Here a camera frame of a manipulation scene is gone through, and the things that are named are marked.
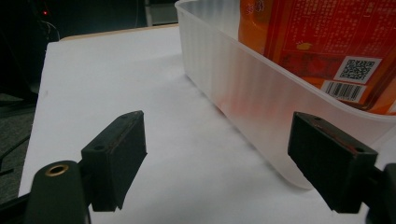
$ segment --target translucent plastic container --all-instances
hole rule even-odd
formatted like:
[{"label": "translucent plastic container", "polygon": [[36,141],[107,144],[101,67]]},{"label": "translucent plastic container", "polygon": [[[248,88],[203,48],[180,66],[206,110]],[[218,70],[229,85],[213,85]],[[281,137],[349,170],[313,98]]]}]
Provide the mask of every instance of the translucent plastic container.
[{"label": "translucent plastic container", "polygon": [[396,134],[396,117],[344,105],[239,43],[239,0],[184,0],[176,8],[187,76],[294,185],[312,188],[288,156],[294,111],[376,150]]}]

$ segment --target orange product box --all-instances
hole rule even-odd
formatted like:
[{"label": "orange product box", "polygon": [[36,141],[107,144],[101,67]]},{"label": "orange product box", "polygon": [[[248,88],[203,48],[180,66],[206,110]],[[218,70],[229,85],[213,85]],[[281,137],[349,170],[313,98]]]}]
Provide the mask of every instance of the orange product box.
[{"label": "orange product box", "polygon": [[396,115],[396,1],[241,0],[239,41],[334,98]]}]

